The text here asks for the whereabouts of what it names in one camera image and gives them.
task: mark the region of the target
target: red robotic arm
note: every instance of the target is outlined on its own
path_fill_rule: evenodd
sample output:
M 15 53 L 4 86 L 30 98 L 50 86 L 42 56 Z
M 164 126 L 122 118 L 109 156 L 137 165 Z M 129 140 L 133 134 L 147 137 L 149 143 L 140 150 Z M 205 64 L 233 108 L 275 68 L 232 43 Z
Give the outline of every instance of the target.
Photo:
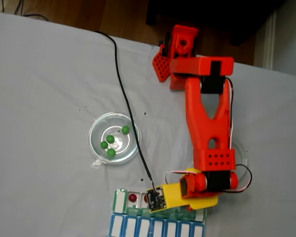
M 153 66 L 160 82 L 170 74 L 170 89 L 185 90 L 186 122 L 193 144 L 193 165 L 197 174 L 180 179 L 182 198 L 217 195 L 238 186 L 234 149 L 231 149 L 230 87 L 231 57 L 195 57 L 197 29 L 176 25 L 171 41 L 160 46 Z M 219 94 L 217 111 L 210 119 L 201 102 L 201 93 Z M 209 141 L 215 148 L 209 149 Z

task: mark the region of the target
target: wooden floor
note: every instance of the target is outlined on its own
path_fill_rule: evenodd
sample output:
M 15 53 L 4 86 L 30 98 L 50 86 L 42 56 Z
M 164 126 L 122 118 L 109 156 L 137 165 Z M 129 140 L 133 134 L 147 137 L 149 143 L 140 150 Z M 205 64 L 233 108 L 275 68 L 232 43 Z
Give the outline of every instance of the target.
M 5 13 L 13 14 L 19 0 L 4 0 Z M 175 24 L 198 27 L 197 53 L 232 56 L 238 63 L 253 64 L 255 37 L 241 46 L 229 44 L 229 33 L 160 16 L 156 26 L 145 24 L 148 0 L 24 0 L 23 14 L 42 14 L 51 22 L 124 39 L 158 45 Z

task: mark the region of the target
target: red ball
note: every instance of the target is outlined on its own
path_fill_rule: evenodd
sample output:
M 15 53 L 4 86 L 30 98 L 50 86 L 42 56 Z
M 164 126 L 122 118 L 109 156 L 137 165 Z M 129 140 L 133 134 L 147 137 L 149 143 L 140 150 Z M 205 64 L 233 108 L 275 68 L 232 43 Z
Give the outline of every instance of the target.
M 128 200 L 130 200 L 131 202 L 136 202 L 137 201 L 137 196 L 135 194 L 131 194 L 128 197 Z

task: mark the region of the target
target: black circuit board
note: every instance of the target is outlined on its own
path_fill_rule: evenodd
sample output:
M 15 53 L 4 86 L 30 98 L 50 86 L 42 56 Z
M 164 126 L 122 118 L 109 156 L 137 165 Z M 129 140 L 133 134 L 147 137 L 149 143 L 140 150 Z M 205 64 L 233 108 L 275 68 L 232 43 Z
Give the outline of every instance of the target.
M 162 187 L 158 187 L 156 189 L 158 192 L 153 189 L 150 189 L 146 192 L 150 211 L 157 211 L 167 207 L 166 201 L 164 200 Z

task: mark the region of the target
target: robotic arm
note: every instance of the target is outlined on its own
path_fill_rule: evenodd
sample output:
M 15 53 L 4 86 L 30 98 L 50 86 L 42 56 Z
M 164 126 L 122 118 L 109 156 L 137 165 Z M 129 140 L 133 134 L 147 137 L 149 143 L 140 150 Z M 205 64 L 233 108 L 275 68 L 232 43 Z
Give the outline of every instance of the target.
M 222 192 L 238 192 L 235 152 L 231 148 L 233 87 L 231 57 L 195 57 L 198 30 L 176 25 L 153 59 L 160 82 L 170 76 L 171 90 L 185 91 L 185 116 L 193 144 L 193 169 L 180 181 L 148 190 L 151 212 L 188 205 L 200 209 L 216 205 Z M 201 93 L 218 94 L 219 105 L 210 119 L 201 102 Z M 215 148 L 209 149 L 209 141 Z

